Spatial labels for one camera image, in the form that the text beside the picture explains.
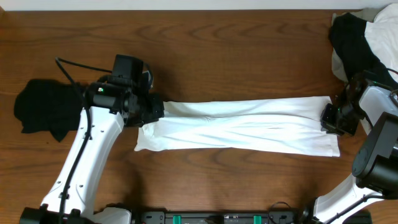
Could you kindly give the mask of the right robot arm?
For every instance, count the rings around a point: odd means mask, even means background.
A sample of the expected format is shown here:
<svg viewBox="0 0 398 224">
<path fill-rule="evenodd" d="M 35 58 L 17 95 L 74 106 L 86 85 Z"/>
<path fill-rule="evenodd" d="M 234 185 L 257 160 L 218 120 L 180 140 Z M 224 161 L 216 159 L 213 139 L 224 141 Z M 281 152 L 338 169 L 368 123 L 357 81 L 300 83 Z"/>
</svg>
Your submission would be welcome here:
<svg viewBox="0 0 398 224">
<path fill-rule="evenodd" d="M 369 86 L 359 107 L 373 127 L 354 158 L 351 174 L 314 201 L 309 223 L 344 223 L 372 203 L 397 199 L 397 90 Z"/>
</svg>

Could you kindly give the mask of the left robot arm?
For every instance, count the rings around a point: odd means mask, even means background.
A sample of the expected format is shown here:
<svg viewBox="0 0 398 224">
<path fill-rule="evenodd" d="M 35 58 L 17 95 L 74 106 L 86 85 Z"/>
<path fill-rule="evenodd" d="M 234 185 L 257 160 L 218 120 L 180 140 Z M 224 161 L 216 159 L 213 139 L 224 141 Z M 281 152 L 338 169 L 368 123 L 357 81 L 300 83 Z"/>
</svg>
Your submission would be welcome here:
<svg viewBox="0 0 398 224">
<path fill-rule="evenodd" d="M 98 184 L 109 152 L 123 127 L 142 127 L 164 115 L 162 100 L 150 93 L 152 82 L 117 84 L 94 82 L 86 91 L 80 85 L 55 80 L 31 80 L 18 95 L 15 109 L 32 113 L 39 108 L 68 131 L 64 112 L 81 109 L 80 122 L 57 181 L 39 208 L 26 207 L 20 223 L 131 223 L 126 208 L 110 207 L 95 213 Z M 82 96 L 82 106 L 77 98 Z"/>
</svg>

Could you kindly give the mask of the white t-shirt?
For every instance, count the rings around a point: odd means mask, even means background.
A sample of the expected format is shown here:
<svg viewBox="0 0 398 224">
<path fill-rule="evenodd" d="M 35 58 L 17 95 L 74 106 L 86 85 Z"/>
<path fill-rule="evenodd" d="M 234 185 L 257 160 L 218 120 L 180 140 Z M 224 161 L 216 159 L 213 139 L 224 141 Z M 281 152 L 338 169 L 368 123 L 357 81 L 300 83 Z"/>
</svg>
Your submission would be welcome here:
<svg viewBox="0 0 398 224">
<path fill-rule="evenodd" d="M 163 118 L 139 128 L 136 151 L 238 148 L 338 157 L 338 138 L 322 131 L 327 96 L 164 103 Z"/>
</svg>

